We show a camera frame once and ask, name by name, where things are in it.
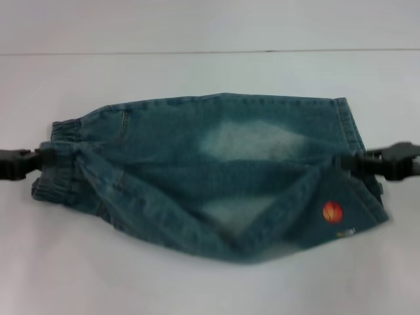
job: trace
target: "faded denim wash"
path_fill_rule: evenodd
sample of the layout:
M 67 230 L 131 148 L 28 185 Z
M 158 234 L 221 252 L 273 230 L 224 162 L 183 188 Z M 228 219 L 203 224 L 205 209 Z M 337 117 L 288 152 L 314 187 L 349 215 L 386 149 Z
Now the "faded denim wash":
M 388 219 L 376 180 L 335 163 L 364 150 L 344 98 L 216 94 L 105 106 L 54 123 L 48 148 L 56 163 L 44 166 L 34 199 L 193 255 L 259 261 Z

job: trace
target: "white surface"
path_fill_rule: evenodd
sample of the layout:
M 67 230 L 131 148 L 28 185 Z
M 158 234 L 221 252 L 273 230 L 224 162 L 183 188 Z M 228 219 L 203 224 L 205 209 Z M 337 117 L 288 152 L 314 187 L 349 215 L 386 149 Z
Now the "white surface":
M 0 53 L 420 48 L 418 0 L 1 0 Z
M 420 52 L 0 58 L 0 148 L 99 106 L 219 92 L 346 96 L 367 146 L 420 143 Z M 418 314 L 418 178 L 385 184 L 394 220 L 237 266 L 155 247 L 0 182 L 0 314 Z

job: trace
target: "embroidered patch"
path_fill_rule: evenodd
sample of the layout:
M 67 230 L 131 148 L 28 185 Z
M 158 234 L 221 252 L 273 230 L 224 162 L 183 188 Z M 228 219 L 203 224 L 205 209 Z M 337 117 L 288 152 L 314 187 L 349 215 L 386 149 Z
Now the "embroidered patch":
M 343 208 L 335 201 L 329 201 L 322 211 L 324 218 L 329 223 L 340 223 L 343 220 Z

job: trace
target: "denim pants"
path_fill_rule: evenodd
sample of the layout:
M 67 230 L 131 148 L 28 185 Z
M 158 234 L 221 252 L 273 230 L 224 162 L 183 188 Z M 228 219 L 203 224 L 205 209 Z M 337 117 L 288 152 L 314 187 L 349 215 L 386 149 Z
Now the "denim pants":
M 36 200 L 185 253 L 259 261 L 388 219 L 344 98 L 216 94 L 116 104 L 53 124 Z

